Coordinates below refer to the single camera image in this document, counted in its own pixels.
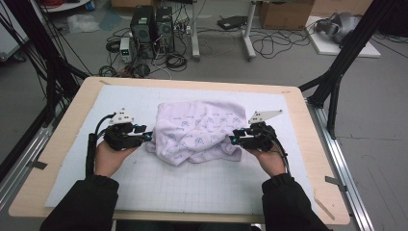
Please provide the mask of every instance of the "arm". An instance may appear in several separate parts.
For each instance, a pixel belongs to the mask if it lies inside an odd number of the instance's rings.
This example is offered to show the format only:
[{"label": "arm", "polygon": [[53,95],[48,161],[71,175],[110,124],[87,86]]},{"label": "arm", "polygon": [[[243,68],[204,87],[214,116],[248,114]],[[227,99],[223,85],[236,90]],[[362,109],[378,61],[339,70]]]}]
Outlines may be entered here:
[{"label": "arm", "polygon": [[267,230],[329,230],[313,212],[302,187],[286,173],[282,157],[275,146],[268,152],[248,151],[270,176],[262,185]]},{"label": "arm", "polygon": [[95,174],[74,184],[40,230],[111,230],[119,185],[110,177],[135,150],[114,151],[102,141],[96,149]]}]

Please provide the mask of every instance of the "desk leg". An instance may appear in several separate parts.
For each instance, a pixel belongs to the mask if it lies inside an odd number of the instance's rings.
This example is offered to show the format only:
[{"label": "desk leg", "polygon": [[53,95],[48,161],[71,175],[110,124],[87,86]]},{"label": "desk leg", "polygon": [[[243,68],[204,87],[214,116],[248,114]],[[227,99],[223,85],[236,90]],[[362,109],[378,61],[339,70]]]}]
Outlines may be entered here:
[{"label": "desk leg", "polygon": [[251,32],[252,26],[252,19],[254,19],[254,13],[256,8],[256,2],[251,1],[249,3],[249,13],[248,13],[248,20],[246,21],[246,29],[242,31],[243,42],[245,43],[246,50],[248,51],[248,60],[251,61],[256,57],[255,50],[252,46],[251,39],[249,38],[249,33]]},{"label": "desk leg", "polygon": [[192,1],[192,34],[191,34],[191,50],[192,50],[192,58],[195,61],[200,61],[200,48],[198,46],[198,34],[197,34],[197,19],[198,15],[196,15],[196,6],[197,0]]}]

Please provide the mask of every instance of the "white cloth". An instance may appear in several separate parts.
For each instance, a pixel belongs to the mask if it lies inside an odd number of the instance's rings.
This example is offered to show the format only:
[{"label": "white cloth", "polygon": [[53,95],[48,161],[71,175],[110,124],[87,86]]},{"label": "white cloth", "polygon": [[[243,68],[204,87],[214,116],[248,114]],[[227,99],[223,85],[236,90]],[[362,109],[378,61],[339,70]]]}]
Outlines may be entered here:
[{"label": "white cloth", "polygon": [[193,101],[159,105],[148,152],[174,166],[188,160],[240,161],[242,150],[228,136],[245,126],[244,107],[224,101]]}]

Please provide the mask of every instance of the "black sleeve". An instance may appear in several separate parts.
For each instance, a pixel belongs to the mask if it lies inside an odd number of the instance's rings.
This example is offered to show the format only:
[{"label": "black sleeve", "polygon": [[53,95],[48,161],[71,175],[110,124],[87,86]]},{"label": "black sleeve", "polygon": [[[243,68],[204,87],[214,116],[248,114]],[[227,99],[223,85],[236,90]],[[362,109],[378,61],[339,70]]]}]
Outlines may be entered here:
[{"label": "black sleeve", "polygon": [[329,230],[313,212],[302,187],[287,173],[262,185],[267,230]]},{"label": "black sleeve", "polygon": [[119,184],[108,177],[92,175],[77,181],[40,230],[110,231]]}]

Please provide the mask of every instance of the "cardboard box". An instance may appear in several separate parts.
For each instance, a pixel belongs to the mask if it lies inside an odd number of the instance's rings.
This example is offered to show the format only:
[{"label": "cardboard box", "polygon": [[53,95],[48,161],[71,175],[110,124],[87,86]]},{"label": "cardboard box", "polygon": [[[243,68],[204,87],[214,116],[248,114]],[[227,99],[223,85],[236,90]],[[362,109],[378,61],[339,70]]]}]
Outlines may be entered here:
[{"label": "cardboard box", "polygon": [[303,30],[315,0],[262,3],[261,25],[265,29]]},{"label": "cardboard box", "polygon": [[316,0],[312,8],[313,16],[330,16],[333,13],[349,12],[364,15],[372,0]]},{"label": "cardboard box", "polygon": [[111,3],[115,8],[135,8],[138,5],[156,6],[157,0],[112,0]]}]

